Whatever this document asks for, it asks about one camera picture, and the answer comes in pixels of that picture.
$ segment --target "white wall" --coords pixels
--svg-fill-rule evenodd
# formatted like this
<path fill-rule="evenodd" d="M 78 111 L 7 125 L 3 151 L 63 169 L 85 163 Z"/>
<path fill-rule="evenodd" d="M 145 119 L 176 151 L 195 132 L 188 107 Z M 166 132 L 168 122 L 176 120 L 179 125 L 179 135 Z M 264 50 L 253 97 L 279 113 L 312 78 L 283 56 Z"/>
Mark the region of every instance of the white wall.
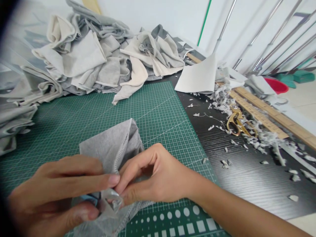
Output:
<path fill-rule="evenodd" d="M 103 14 L 123 21 L 133 32 L 151 31 L 162 24 L 171 36 L 183 36 L 197 43 L 208 0 L 99 0 Z"/>
<path fill-rule="evenodd" d="M 35 1 L 43 3 L 50 12 L 66 15 L 71 11 L 65 0 Z M 206 56 L 210 55 L 213 51 L 232 1 L 233 0 L 212 0 L 211 2 L 204 32 L 199 45 L 202 50 L 206 51 Z M 278 0 L 237 0 L 230 21 L 224 32 L 222 42 L 217 50 L 218 59 L 226 60 L 230 66 L 233 66 L 277 2 Z M 297 0 L 283 1 L 272 19 L 254 42 L 252 48 L 247 52 L 240 65 L 237 67 L 238 71 L 242 73 L 246 72 L 256 61 L 296 2 Z M 140 27 L 152 30 L 158 24 L 162 24 L 172 36 L 182 36 L 190 42 L 197 43 L 208 0 L 199 0 L 196 2 L 189 0 L 98 0 L 98 3 L 104 15 L 123 21 L 134 32 L 138 32 Z M 303 0 L 297 9 L 297 12 L 311 13 L 315 9 L 316 0 Z M 276 39 L 274 45 L 276 46 L 300 20 L 301 18 L 299 17 L 293 17 Z M 267 69 L 267 67 L 271 65 L 286 50 L 286 48 L 315 21 L 316 15 L 277 51 L 277 53 L 264 65 L 264 70 Z M 279 62 L 285 59 L 315 32 L 316 24 L 304 34 L 304 36 L 301 37 L 290 50 L 284 53 L 273 66 L 276 66 Z M 289 70 L 314 50 L 316 50 L 316 41 L 302 51 L 295 60 L 283 67 L 283 71 Z"/>
<path fill-rule="evenodd" d="M 219 37 L 232 2 L 233 0 L 212 0 L 199 45 L 201 48 L 206 50 L 208 54 L 212 53 L 214 49 L 216 40 Z M 277 2 L 278 0 L 237 0 L 222 37 L 222 42 L 217 50 L 218 59 L 226 60 L 230 66 L 233 66 Z M 237 67 L 238 71 L 244 73 L 248 70 L 250 65 L 256 61 L 296 2 L 297 0 L 284 0 L 282 2 L 269 23 L 254 42 L 252 48 L 247 52 L 244 59 Z M 315 9 L 316 1 L 304 0 L 298 7 L 297 12 L 311 13 Z M 274 46 L 276 46 L 300 20 L 301 18 L 299 17 L 293 17 L 276 39 Z M 272 64 L 273 61 L 277 59 L 286 50 L 286 48 L 290 46 L 302 32 L 305 31 L 305 29 L 312 25 L 315 20 L 316 15 L 314 15 L 309 22 L 307 22 L 283 47 L 281 47 L 263 68 L 266 69 L 270 64 Z M 302 36 L 276 63 L 274 63 L 273 66 L 276 66 L 285 59 L 314 33 L 316 33 L 316 24 L 307 33 L 305 33 L 304 36 Z M 316 41 L 302 51 L 295 60 L 287 64 L 282 71 L 291 69 L 291 67 L 295 66 L 315 50 Z"/>

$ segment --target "metal pole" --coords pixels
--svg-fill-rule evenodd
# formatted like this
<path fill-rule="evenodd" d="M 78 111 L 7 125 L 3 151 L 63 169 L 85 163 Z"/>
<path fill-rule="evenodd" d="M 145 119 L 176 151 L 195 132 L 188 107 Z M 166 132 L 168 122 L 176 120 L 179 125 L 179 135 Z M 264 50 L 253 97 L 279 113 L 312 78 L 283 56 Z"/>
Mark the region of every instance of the metal pole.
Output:
<path fill-rule="evenodd" d="M 223 34 L 224 34 L 224 31 L 225 31 L 225 28 L 226 28 L 226 26 L 227 26 L 227 23 L 228 23 L 228 21 L 229 21 L 230 15 L 231 15 L 231 13 L 233 12 L 233 9 L 234 9 L 234 7 L 235 7 L 236 1 L 237 1 L 237 0 L 234 0 L 233 3 L 231 4 L 229 13 L 228 13 L 227 18 L 226 18 L 226 21 L 225 21 L 225 24 L 224 24 L 224 26 L 223 26 L 223 28 L 222 28 L 222 31 L 221 31 L 221 33 L 220 33 L 219 38 L 218 38 L 217 41 L 216 41 L 216 45 L 215 45 L 215 48 L 214 48 L 214 50 L 213 50 L 213 53 L 215 53 L 215 52 L 217 51 L 217 48 L 218 48 L 218 46 L 219 46 L 219 44 L 220 44 L 220 42 L 221 42 L 221 40 L 222 40 L 222 36 L 223 36 Z"/>
<path fill-rule="evenodd" d="M 301 52 L 304 48 L 306 48 L 310 43 L 316 39 L 316 34 L 314 34 L 311 38 L 309 38 L 304 44 L 302 44 L 297 50 L 291 53 L 286 59 L 284 59 L 279 65 L 277 65 L 269 74 L 275 74 L 280 70 L 280 67 L 285 63 L 292 60 L 299 52 Z"/>
<path fill-rule="evenodd" d="M 279 34 L 281 33 L 281 31 L 283 30 L 283 28 L 285 27 L 285 25 L 289 22 L 290 18 L 293 16 L 293 14 L 295 13 L 296 9 L 298 8 L 298 6 L 301 4 L 303 0 L 298 0 L 297 3 L 295 4 L 295 6 L 293 7 L 293 9 L 291 10 L 291 12 L 288 14 L 287 18 L 285 19 L 285 21 L 283 22 L 283 24 L 281 25 L 281 27 L 279 28 L 279 30 L 277 31 L 277 33 L 274 35 L 273 39 L 271 40 L 271 42 L 267 45 L 267 47 L 265 48 L 265 50 L 262 52 L 261 56 L 258 58 L 258 60 L 256 61 L 256 63 L 254 64 L 254 67 L 252 68 L 252 72 L 256 71 L 258 66 L 261 64 L 264 55 L 269 51 L 269 49 L 273 46 L 274 41 L 277 39 L 277 37 L 279 36 Z"/>
<path fill-rule="evenodd" d="M 263 64 L 265 64 L 269 58 L 271 58 L 271 56 L 273 54 L 275 54 L 276 51 L 278 51 L 279 48 L 281 48 L 285 42 L 287 42 L 292 35 L 294 35 L 314 14 L 316 13 L 316 10 L 313 11 L 308 17 L 304 18 L 265 58 L 264 60 L 261 62 L 260 66 L 262 66 Z"/>
<path fill-rule="evenodd" d="M 305 58 L 303 61 L 301 61 L 299 64 L 297 64 L 294 68 L 292 68 L 291 70 L 289 70 L 287 74 L 290 74 L 290 73 L 294 73 L 296 71 L 296 69 L 302 64 L 302 63 L 305 63 L 307 60 L 309 60 L 310 58 L 314 58 L 316 57 L 316 51 L 313 52 L 312 54 L 310 54 L 307 58 Z"/>
<path fill-rule="evenodd" d="M 276 6 L 274 7 L 274 9 L 272 10 L 272 12 L 270 13 L 270 15 L 266 18 L 265 22 L 262 24 L 262 26 L 260 27 L 260 29 L 257 31 L 257 33 L 255 34 L 255 36 L 253 37 L 253 39 L 250 41 L 250 43 L 247 45 L 247 47 L 245 48 L 245 50 L 242 52 L 242 54 L 240 55 L 239 59 L 237 60 L 237 62 L 235 63 L 235 65 L 233 66 L 233 69 L 236 69 L 236 67 L 240 64 L 240 62 L 242 61 L 244 55 L 246 54 L 246 52 L 249 50 L 249 48 L 252 46 L 252 44 L 255 42 L 255 40 L 257 39 L 257 37 L 259 36 L 259 34 L 261 33 L 261 31 L 263 30 L 263 28 L 267 25 L 267 23 L 269 22 L 269 20 L 271 19 L 271 17 L 273 16 L 273 14 L 276 12 L 276 10 L 279 8 L 280 4 L 283 2 L 283 0 L 280 0 Z"/>
<path fill-rule="evenodd" d="M 316 63 L 316 60 L 313 61 L 313 62 L 311 62 L 311 63 L 308 64 L 307 66 L 305 66 L 305 67 L 303 68 L 303 70 L 306 69 L 306 68 L 308 68 L 309 66 L 311 66 L 311 65 L 314 64 L 314 63 Z"/>
<path fill-rule="evenodd" d="M 265 72 L 266 72 L 277 60 L 279 60 L 279 58 L 282 57 L 283 54 L 284 54 L 285 52 L 287 52 L 287 50 L 288 50 L 289 48 L 291 48 L 291 47 L 292 47 L 312 26 L 314 26 L 315 24 L 316 24 L 316 21 L 314 21 L 314 23 L 311 24 L 311 25 L 310 25 L 310 26 L 309 26 L 309 27 L 308 27 L 308 28 L 307 28 L 280 56 L 278 56 L 278 58 L 275 59 L 274 62 L 271 63 L 270 66 L 268 66 L 262 74 L 265 74 Z M 256 71 L 256 72 L 258 72 L 259 70 L 261 71 L 261 69 L 262 69 L 262 67 L 259 66 L 259 67 L 257 68 L 257 71 Z"/>

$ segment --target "pile of fabric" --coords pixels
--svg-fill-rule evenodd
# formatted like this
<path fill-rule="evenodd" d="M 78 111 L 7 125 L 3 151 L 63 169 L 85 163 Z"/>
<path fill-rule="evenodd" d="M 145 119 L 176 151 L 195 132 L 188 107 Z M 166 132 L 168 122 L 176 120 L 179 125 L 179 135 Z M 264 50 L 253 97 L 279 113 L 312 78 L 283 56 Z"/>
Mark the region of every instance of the pile of fabric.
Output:
<path fill-rule="evenodd" d="M 136 36 L 127 25 L 66 0 L 74 13 L 67 19 L 52 15 L 47 29 L 50 44 L 32 50 L 46 64 L 63 95 L 92 91 L 130 97 L 146 80 L 157 80 L 183 69 L 179 52 L 185 48 L 158 25 Z"/>
<path fill-rule="evenodd" d="M 114 93 L 113 105 L 129 98 L 144 82 L 162 79 L 184 67 L 188 49 L 174 40 L 162 25 L 152 32 L 133 34 L 119 20 L 99 15 L 66 0 L 72 7 L 67 19 L 51 15 L 47 28 L 50 42 L 32 53 L 47 71 L 21 66 L 24 75 L 0 106 L 0 155 L 16 148 L 15 135 L 33 125 L 37 106 L 68 94 L 93 91 Z"/>

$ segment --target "green object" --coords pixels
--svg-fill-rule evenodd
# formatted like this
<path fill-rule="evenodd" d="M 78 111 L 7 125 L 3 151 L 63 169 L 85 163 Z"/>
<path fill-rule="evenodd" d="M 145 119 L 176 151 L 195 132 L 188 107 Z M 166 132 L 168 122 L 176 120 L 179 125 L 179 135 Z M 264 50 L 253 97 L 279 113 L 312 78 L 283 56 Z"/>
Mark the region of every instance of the green object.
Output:
<path fill-rule="evenodd" d="M 294 76 L 294 81 L 296 81 L 297 83 L 306 83 L 315 80 L 315 74 L 305 70 L 297 70 L 294 73 Z"/>
<path fill-rule="evenodd" d="M 285 85 L 287 85 L 290 88 L 296 88 L 296 84 L 294 83 L 295 80 L 295 75 L 293 74 L 283 74 L 283 73 L 279 73 L 276 78 L 283 82 Z"/>
<path fill-rule="evenodd" d="M 78 154 L 80 142 L 130 118 L 139 127 L 145 148 L 160 142 L 187 167 L 219 184 L 209 161 L 202 163 L 207 156 L 171 82 L 144 85 L 116 106 L 112 100 L 112 93 L 91 93 L 41 104 L 31 131 L 19 135 L 17 149 L 0 159 L 5 195 L 43 163 Z M 160 202 L 141 210 L 120 236 L 179 236 L 182 230 L 185 236 L 229 236 L 188 199 Z"/>
<path fill-rule="evenodd" d="M 210 9 L 210 6 L 211 6 L 211 2 L 212 2 L 212 0 L 208 1 L 208 6 L 207 6 L 207 10 L 206 10 L 206 13 L 205 13 L 205 16 L 204 16 L 204 21 L 203 21 L 203 25 L 202 25 L 200 36 L 198 38 L 197 46 L 200 44 L 200 41 L 201 41 L 201 38 L 202 38 L 202 34 L 203 34 L 203 30 L 204 30 L 206 19 L 207 19 L 207 15 L 208 15 L 208 10 Z"/>

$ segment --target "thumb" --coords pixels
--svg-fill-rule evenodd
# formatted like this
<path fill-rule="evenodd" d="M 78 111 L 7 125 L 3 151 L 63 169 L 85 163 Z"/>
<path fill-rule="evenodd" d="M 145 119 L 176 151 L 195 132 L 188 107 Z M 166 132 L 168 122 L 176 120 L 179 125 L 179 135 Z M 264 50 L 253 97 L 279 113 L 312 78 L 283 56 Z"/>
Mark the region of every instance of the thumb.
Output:
<path fill-rule="evenodd" d="M 51 231 L 55 232 L 52 236 L 63 236 L 81 223 L 95 220 L 98 215 L 99 210 L 95 206 L 88 201 L 82 202 L 55 218 L 51 223 Z"/>
<path fill-rule="evenodd" d="M 151 186 L 151 179 L 133 183 L 127 186 L 127 188 L 121 194 L 121 196 L 124 198 L 124 206 L 128 206 L 137 201 L 152 200 L 152 194 L 150 191 Z"/>

